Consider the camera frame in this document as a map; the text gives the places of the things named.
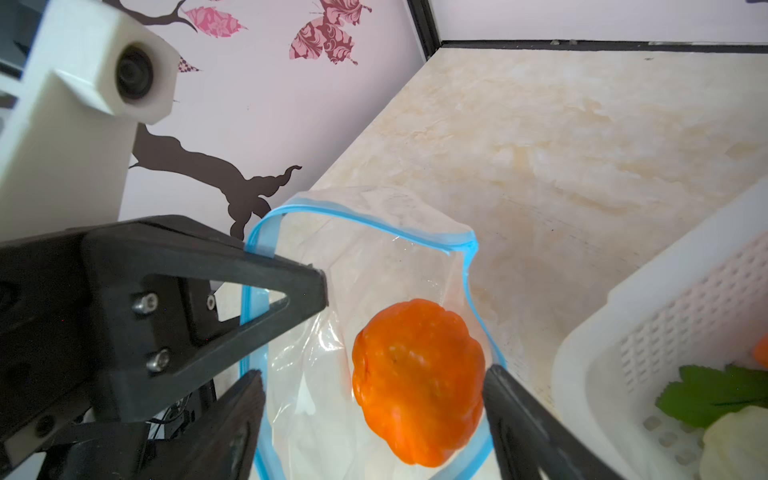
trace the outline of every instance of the white wall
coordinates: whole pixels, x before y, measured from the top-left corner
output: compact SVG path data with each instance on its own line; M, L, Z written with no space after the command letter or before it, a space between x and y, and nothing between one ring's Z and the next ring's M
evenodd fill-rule
M768 42L745 0L432 0L442 40Z
M151 16L167 14L176 3L123 0ZM298 31L322 16L319 1L187 0L182 10L216 7L247 30L215 38L181 23L149 27L201 70L179 74L173 113L149 131L229 161L245 178L301 165L267 198L272 207L310 188L423 65L405 3L363 4L372 12L363 11L359 25L343 26L355 42L355 66L334 65L325 55L289 59ZM233 223L218 189L179 174L131 168L121 220L159 214L186 215L226 233ZM257 220L254 215L250 225Z

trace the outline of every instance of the white panel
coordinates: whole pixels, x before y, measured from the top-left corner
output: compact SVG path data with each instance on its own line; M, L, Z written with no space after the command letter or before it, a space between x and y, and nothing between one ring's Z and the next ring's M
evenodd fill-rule
M432 0L442 40L768 43L768 3Z

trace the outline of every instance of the tree branch decal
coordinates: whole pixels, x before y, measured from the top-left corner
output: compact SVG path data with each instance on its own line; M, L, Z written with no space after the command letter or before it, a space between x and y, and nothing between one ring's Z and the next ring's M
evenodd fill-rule
M230 235L238 240L245 237L245 225L251 214L264 218L272 210L262 197L273 196L288 183L294 170L301 170L299 165L293 165L277 177L251 177L246 180L230 162L186 151L178 139L153 135L145 124L138 125L134 156L138 162L129 168L143 167L182 174L221 190L230 205L229 215L234 220Z
M179 9L181 8L182 4L185 1L186 0L181 0L176 4L176 8L174 8L174 10L171 13L169 13L168 15L162 15L160 17L150 17L143 13L139 13L134 10L125 8L123 4L120 3L120 0L104 0L104 3L115 7L117 10L120 10L121 12L125 12L129 14L131 17L134 18L134 20L141 23L142 25L170 25L172 23L183 23L185 25L189 25L194 31L197 31L195 26L192 25L192 23L189 20L179 16Z

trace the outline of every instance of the white plastic basket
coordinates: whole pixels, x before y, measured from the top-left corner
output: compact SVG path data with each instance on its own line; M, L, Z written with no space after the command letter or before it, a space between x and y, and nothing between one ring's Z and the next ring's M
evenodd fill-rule
M625 478L698 480L702 429L654 405L682 365L722 369L768 333L768 179L640 268L565 339L563 423Z

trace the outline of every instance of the green leaf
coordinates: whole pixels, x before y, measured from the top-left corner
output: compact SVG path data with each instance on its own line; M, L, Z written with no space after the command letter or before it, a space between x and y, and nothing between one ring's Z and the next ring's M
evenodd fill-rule
M692 427L706 428L721 416L749 405L768 408L768 372L727 366L725 372L703 366L680 367L682 382L672 382L656 406Z

